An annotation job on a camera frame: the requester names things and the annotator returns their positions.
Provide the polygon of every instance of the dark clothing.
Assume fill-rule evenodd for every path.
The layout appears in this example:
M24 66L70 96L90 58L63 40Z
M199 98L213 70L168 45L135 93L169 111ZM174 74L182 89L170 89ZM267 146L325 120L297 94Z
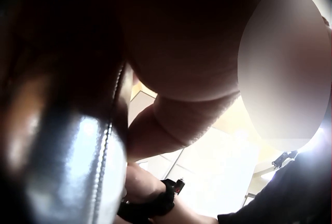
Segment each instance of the dark clothing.
M298 154L267 186L236 213L219 215L220 224L331 223L331 152Z

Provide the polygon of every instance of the skin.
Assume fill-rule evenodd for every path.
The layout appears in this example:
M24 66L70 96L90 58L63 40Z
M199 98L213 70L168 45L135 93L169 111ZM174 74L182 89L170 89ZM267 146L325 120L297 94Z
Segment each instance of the skin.
M113 53L106 45L108 59L120 51L137 78L158 93L154 104L143 110L128 129L128 161L172 152L198 140L240 95L238 47L259 1L18 0L1 19L4 24L0 50L6 55L1 56L0 80L2 84L6 80L9 62L18 47L13 36L19 37L24 45L45 52L45 47L51 47L66 35L54 35L54 24L66 26L61 31L80 29L84 34L89 33L89 26L82 25L80 15L75 15L80 10L89 12L91 18L98 19L98 24L111 33L104 43L116 44L111 46ZM75 3L74 10L68 7L68 11L57 11L59 17L46 21L45 25L38 16L48 11L45 5L54 2L82 4ZM62 47L65 53L71 49L75 54L79 49L79 55L67 58L72 64L89 59L84 57L89 53L84 49L90 41L85 42Z

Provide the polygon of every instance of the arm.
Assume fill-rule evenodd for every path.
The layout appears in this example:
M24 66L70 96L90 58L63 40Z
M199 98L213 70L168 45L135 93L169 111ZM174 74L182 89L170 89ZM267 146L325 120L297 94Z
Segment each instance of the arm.
M199 215L174 196L174 208L165 216L153 218L156 224L218 224L217 219Z
M125 221L124 219L122 219L121 217L119 217L118 215L115 217L115 220L113 222L113 224L130 224L129 222Z

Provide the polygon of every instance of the hand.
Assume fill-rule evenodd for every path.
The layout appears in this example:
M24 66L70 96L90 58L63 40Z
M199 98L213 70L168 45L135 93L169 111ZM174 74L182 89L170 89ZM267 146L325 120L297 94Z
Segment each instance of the hand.
M137 163L128 163L125 188L127 190L125 199L135 204L153 201L166 190L165 184Z

